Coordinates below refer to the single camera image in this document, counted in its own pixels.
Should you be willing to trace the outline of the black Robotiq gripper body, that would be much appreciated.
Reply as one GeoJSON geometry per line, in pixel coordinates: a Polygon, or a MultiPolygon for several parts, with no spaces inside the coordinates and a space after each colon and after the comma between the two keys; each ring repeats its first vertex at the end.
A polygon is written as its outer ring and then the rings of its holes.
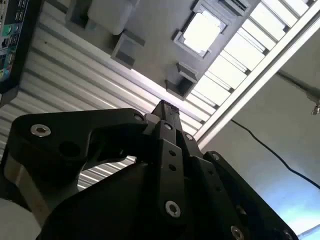
{"type": "Polygon", "coordinates": [[[48,217],[40,240],[186,240],[190,224],[183,175],[169,164],[132,164],[64,200],[48,217]]]}

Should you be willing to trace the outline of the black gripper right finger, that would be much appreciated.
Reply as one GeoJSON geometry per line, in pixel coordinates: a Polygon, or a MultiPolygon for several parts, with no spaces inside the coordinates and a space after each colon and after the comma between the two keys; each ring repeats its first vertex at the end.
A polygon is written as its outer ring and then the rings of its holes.
{"type": "Polygon", "coordinates": [[[296,240],[294,231],[216,151],[201,153],[188,133],[182,150],[195,240],[296,240]]]}

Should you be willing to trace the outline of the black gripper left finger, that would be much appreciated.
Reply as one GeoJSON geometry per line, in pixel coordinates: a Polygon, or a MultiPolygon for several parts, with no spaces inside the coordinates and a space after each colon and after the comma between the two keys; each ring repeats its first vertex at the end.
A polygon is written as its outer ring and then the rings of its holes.
{"type": "Polygon", "coordinates": [[[21,204],[44,225],[65,200],[133,164],[172,164],[184,193],[179,111],[161,101],[149,115],[132,108],[29,114],[11,126],[3,173],[21,204]]]}

